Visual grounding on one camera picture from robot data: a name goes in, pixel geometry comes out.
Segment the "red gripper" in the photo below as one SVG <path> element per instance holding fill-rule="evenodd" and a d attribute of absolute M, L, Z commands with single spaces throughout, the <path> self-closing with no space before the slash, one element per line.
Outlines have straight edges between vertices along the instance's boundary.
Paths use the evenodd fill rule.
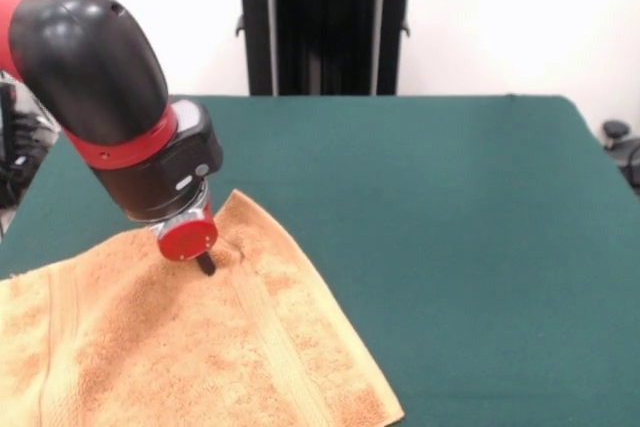
<path fill-rule="evenodd" d="M 188 261 L 196 258 L 200 269 L 207 276 L 215 274 L 216 265 L 209 253 L 218 237 L 218 229 L 212 218 L 188 220 L 170 227 L 158 236 L 161 254 L 171 261 Z"/>

